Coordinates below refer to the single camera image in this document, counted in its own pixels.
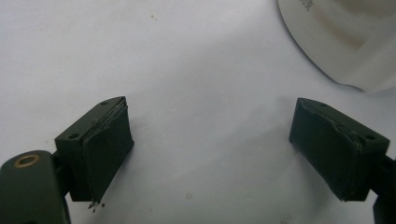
clamp jaw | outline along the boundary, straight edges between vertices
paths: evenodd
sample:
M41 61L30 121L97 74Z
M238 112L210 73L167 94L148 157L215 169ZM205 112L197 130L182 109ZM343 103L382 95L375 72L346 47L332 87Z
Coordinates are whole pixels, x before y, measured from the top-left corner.
M36 150L0 170L2 223L70 223L64 196L99 203L134 146L125 97L103 101L55 138L52 155Z
M299 98L290 142L342 201L377 195L376 224L396 223L396 161L386 156L388 138L321 102Z

hole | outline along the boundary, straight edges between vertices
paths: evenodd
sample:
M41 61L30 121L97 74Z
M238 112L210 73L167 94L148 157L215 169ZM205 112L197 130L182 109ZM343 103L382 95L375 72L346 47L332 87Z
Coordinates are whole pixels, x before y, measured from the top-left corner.
M375 137L372 135L366 135L365 136L368 140L375 140Z
M14 166L17 168L27 167L35 164L38 161L38 159L40 159L40 157L35 154L20 157L14 162Z
M21 165L25 165L25 164L27 164L27 163L29 163L29 162L34 161L34 160L35 160L34 157L23 158L23 159L20 160L20 164L21 164Z
M69 139L75 139L77 137L79 137L78 133L72 133L72 134L69 135Z

white table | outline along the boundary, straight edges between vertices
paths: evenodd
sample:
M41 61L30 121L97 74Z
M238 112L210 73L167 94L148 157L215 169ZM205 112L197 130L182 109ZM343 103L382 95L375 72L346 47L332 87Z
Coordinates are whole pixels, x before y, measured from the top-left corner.
M125 95L134 151L73 223L373 223L288 141L297 97L396 139L396 89L333 82L293 42L276 0L1 1L0 163L54 152L97 103ZM390 146L388 155L396 157Z

white container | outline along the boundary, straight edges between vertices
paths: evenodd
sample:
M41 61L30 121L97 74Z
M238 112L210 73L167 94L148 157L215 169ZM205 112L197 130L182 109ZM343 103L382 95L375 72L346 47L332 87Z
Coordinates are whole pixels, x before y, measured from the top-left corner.
M308 57L335 81L365 91L396 85L396 0L278 0Z

small particle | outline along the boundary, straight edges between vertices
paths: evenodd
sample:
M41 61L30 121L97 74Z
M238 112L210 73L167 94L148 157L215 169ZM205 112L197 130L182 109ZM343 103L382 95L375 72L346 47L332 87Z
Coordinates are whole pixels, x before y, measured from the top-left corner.
M186 199L187 200L191 200L192 199L192 194L191 193L186 194Z

